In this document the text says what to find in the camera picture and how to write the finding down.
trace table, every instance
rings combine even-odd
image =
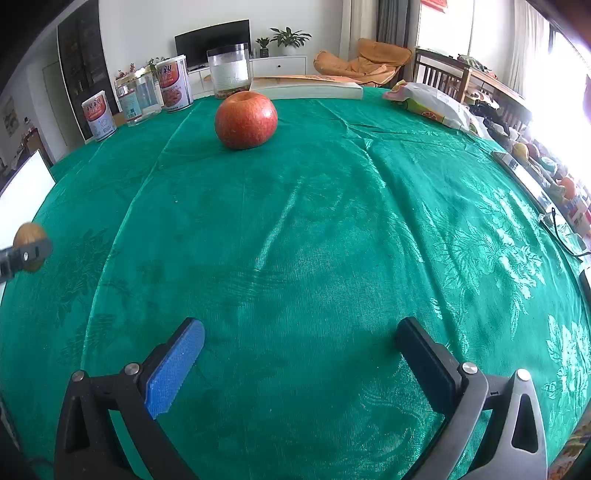
[[[529,370],[558,453],[589,398],[578,263],[498,145],[383,92],[275,101],[276,134],[241,152],[203,98],[51,169],[37,221],[54,253],[0,306],[0,389],[29,458],[51,459],[74,370],[142,360],[186,316],[205,347],[159,421],[202,480],[402,477],[441,422],[392,343],[409,315],[460,362]]]
[[[437,66],[426,63],[423,59],[434,60]],[[493,94],[502,107],[502,118],[511,127],[520,130],[531,120],[531,107],[517,92],[507,85],[478,69],[452,57],[423,48],[417,48],[414,56],[414,82],[418,81],[419,68],[423,66],[423,83],[431,85],[463,103],[466,89],[472,82],[483,92]],[[442,69],[451,67],[451,72]]]

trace television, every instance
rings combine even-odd
[[[251,26],[249,20],[213,25],[174,37],[177,55],[187,57],[189,70],[207,65],[207,51],[213,48],[248,43],[248,53],[252,57]]]

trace plant pot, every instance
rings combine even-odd
[[[294,47],[293,45],[282,45],[280,52],[284,57],[292,57],[293,55],[297,55],[297,47]]]

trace glass jar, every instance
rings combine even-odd
[[[144,67],[115,80],[115,92],[130,126],[160,113],[152,71]]]
[[[208,50],[207,60],[217,98],[227,98],[233,93],[248,90],[251,87],[252,73],[248,43]]]

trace orange armchair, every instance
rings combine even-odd
[[[392,80],[413,55],[407,48],[368,38],[359,39],[357,51],[356,59],[344,61],[322,50],[314,59],[314,68],[322,75],[349,77],[360,85],[375,87]]]

